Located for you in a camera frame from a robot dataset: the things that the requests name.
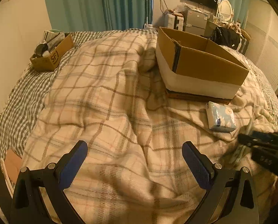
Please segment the light blue tissue pack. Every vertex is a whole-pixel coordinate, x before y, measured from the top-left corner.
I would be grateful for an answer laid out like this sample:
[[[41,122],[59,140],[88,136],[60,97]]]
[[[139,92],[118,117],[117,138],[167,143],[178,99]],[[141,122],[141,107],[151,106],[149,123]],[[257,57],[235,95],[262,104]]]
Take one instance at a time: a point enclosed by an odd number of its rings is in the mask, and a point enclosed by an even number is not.
[[[230,107],[209,101],[205,109],[210,130],[230,133],[237,128],[234,112]]]

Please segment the cream plaid blanket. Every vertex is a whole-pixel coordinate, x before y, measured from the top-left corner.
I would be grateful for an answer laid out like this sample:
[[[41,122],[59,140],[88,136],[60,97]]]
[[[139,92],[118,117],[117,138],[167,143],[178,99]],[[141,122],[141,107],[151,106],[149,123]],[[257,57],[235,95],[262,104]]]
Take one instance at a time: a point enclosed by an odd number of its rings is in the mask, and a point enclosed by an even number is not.
[[[156,34],[131,32],[83,43],[56,77],[28,137],[29,169],[87,143],[65,190],[85,223],[184,223],[205,192],[182,157],[183,143],[228,164],[250,120],[255,130],[276,131],[249,73],[229,104],[237,128],[210,130],[205,103],[168,97],[156,45]]]

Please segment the large open cardboard box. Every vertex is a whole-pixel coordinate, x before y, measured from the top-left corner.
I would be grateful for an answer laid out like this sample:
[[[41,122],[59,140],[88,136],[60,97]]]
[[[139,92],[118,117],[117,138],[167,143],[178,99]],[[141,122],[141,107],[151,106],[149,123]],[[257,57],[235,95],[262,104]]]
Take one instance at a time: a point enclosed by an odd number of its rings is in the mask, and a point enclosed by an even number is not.
[[[228,104],[249,70],[213,41],[158,28],[156,59],[168,97]]]

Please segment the black clothing on chair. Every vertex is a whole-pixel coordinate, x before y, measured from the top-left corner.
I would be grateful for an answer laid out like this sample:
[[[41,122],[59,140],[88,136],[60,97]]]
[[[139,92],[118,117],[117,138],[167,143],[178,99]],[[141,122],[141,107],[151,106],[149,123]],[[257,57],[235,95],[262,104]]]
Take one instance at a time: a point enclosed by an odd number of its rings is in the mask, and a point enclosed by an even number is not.
[[[241,41],[239,34],[226,27],[216,27],[209,39],[218,45],[227,46],[234,50],[238,48]]]

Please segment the grey mini fridge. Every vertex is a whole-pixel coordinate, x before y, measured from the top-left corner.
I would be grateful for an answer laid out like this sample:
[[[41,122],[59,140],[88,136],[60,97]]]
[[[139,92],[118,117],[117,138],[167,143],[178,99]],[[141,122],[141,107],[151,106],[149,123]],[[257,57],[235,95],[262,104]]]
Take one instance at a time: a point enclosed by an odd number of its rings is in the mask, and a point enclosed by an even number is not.
[[[207,15],[198,11],[187,10],[184,21],[184,31],[203,36],[207,24]]]

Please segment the small brown SF cardboard box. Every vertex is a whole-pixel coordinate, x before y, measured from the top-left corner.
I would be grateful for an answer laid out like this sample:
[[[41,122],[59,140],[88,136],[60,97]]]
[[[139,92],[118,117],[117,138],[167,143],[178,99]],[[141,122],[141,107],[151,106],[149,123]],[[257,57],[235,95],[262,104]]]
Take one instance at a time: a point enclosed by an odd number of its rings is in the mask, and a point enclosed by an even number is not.
[[[36,45],[30,62],[37,72],[54,71],[64,54],[74,47],[71,33],[45,30],[41,42]]]

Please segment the white oval vanity mirror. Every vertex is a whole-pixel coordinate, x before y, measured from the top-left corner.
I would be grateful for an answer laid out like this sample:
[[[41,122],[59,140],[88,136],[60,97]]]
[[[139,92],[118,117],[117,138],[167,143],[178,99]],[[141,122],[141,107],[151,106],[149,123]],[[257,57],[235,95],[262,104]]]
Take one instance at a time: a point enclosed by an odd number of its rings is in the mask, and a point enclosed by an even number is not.
[[[231,22],[234,16],[234,9],[228,0],[222,0],[217,10],[218,20],[221,22]]]

